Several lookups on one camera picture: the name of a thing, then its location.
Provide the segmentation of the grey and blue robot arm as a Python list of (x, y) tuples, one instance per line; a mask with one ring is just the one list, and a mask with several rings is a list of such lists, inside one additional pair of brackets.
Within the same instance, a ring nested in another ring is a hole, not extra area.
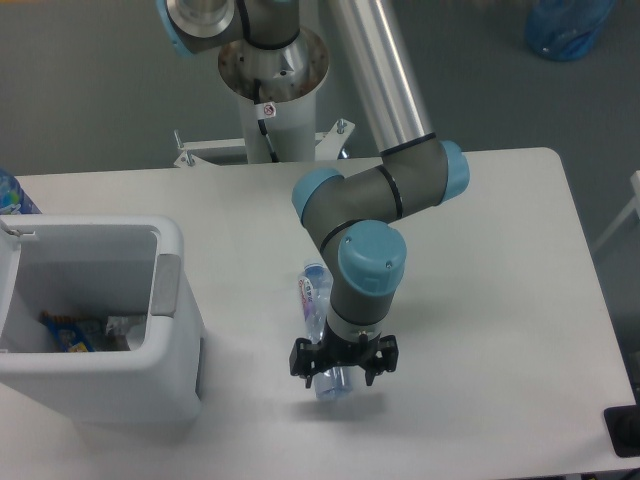
[[(298, 2), (160, 1), (156, 8), (177, 52), (218, 50), (249, 162), (314, 159), (315, 96), (329, 55), (302, 25)], [(381, 161), (350, 177), (316, 169), (293, 188), (297, 216), (333, 286), (321, 337), (296, 340), (289, 364), (306, 382), (345, 366), (372, 382), (394, 371), (399, 357), (396, 338), (382, 332), (407, 255), (393, 223), (460, 195), (470, 172), (460, 147), (436, 137), (392, 5), (333, 1), (330, 10)]]

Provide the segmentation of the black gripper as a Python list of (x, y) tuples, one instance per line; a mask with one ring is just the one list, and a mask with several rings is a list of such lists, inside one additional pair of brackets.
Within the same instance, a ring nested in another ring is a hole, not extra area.
[(372, 386), (376, 377), (394, 372), (399, 359), (395, 335), (378, 335), (372, 340), (347, 341), (326, 325), (320, 343), (307, 338), (294, 341), (290, 356), (290, 375), (305, 381), (310, 389), (313, 377), (336, 366), (360, 366), (365, 372), (365, 383)]

